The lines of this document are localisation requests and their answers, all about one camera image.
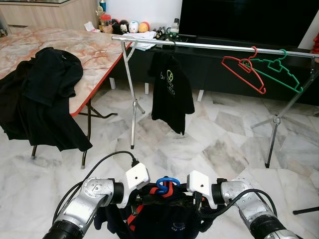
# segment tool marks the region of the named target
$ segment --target television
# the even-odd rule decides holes
[[[179,33],[298,47],[319,0],[183,0]]]

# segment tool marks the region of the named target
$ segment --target black garment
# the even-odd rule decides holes
[[[9,139],[31,145],[57,146],[60,151],[92,147],[69,114],[69,97],[81,79],[80,60],[69,52],[47,47],[0,80],[0,126]]]
[[[137,193],[148,194],[154,186],[154,184],[145,186],[142,189],[143,193],[137,190],[132,192],[130,199],[134,198]],[[184,185],[184,190],[175,185],[172,187],[173,194],[161,198],[162,200],[170,202],[188,197],[192,204],[192,197],[183,193],[186,191],[186,185]],[[94,226],[99,230],[101,224],[107,221],[108,230],[113,234],[116,233],[120,239],[194,239],[199,232],[205,232],[213,223],[213,219],[201,219],[194,207],[146,205],[128,225],[131,213],[130,205],[124,209],[119,209],[116,205],[99,208],[94,218]]]
[[[152,119],[161,119],[184,135],[185,114],[195,109],[189,80],[180,63],[171,55],[155,53],[149,74],[155,76]]]

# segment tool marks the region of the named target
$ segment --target red table edge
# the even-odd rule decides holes
[[[72,117],[77,116],[81,110],[84,108],[84,106],[86,105],[86,103],[88,103],[88,101],[91,99],[91,97],[95,94],[95,92],[99,89],[100,85],[105,81],[105,79],[107,78],[107,76],[109,75],[109,73],[113,70],[113,68],[116,66],[116,64],[119,62],[119,60],[123,57],[123,53],[120,54],[120,56],[118,57],[118,59],[113,63],[113,65],[109,68],[109,70],[105,73],[105,75],[102,77],[102,79],[100,80],[100,82],[94,87],[93,91],[89,94],[89,96],[85,99],[85,101],[82,103],[82,105],[77,109],[76,112],[74,113],[70,113],[70,115]]]

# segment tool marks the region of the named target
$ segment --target red hanger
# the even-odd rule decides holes
[[[266,93],[266,88],[264,87],[264,82],[263,80],[260,78],[260,76],[258,75],[258,73],[253,69],[253,64],[251,63],[250,59],[254,58],[257,55],[257,48],[255,46],[252,46],[252,48],[255,50],[255,54],[253,56],[248,57],[248,59],[243,58],[243,59],[238,59],[236,57],[232,57],[232,56],[224,56],[221,64],[223,66],[225,66],[228,70],[230,70],[235,76],[237,76],[239,79],[241,79],[242,81],[244,81],[247,85],[251,86],[252,88],[254,88],[256,91],[258,91],[260,94],[265,94]],[[238,61],[238,66],[240,66],[244,71],[246,71],[247,73],[251,73],[253,72],[257,78],[259,79],[260,83],[261,83],[261,87],[257,88],[255,86],[253,86],[251,83],[249,83],[248,81],[246,81],[244,78],[242,78],[240,75],[238,75],[234,70],[232,70],[229,66],[227,66],[224,63],[225,59],[232,59],[232,60],[236,60]]]

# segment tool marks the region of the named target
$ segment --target clothes rack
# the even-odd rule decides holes
[[[136,48],[136,45],[138,43],[150,43],[150,44],[192,47],[192,48],[213,49],[213,50],[244,51],[244,52],[255,53],[255,49],[253,49],[251,47],[210,45],[210,44],[173,42],[173,41],[159,41],[159,40],[137,39],[137,38],[127,38],[127,37],[117,37],[117,36],[112,36],[112,40],[121,42],[124,64],[125,64],[126,72],[128,75],[130,90],[131,90],[131,94],[132,94],[132,98],[133,98],[133,120],[132,120],[131,149],[134,148],[136,108],[139,108],[142,113],[145,113],[145,111],[138,104],[138,101],[136,99],[133,84],[132,84],[132,78],[131,78],[131,74],[130,74],[130,68],[128,65],[128,61],[131,58],[131,56]],[[133,47],[132,47],[131,52],[129,53],[128,56],[126,53],[125,42],[133,43]],[[290,107],[296,102],[296,100],[299,99],[299,97],[306,91],[306,89],[311,85],[311,83],[314,82],[316,77],[319,75],[319,70],[315,71],[315,58],[319,58],[319,54],[303,53],[303,52],[295,52],[295,51],[284,52],[282,50],[272,50],[272,49],[262,49],[262,48],[258,48],[257,51],[258,51],[258,53],[264,53],[264,54],[273,54],[273,55],[285,55],[286,54],[287,56],[311,58],[311,61],[312,61],[311,62],[310,77],[303,85],[303,91],[300,93],[296,93],[295,96],[287,103],[286,107],[278,115],[274,115],[273,118],[271,118],[271,119],[268,119],[266,121],[263,121],[263,122],[260,122],[258,124],[251,126],[251,128],[255,128],[255,127],[264,125],[266,123],[270,123],[270,122],[272,123],[273,130],[272,130],[271,140],[270,140],[269,148],[268,148],[267,162],[265,163],[266,168],[269,168],[270,159],[271,159],[271,155],[272,155],[273,147],[274,147],[274,143],[275,143],[277,128],[281,123],[281,118],[283,118],[284,114],[290,109]]]

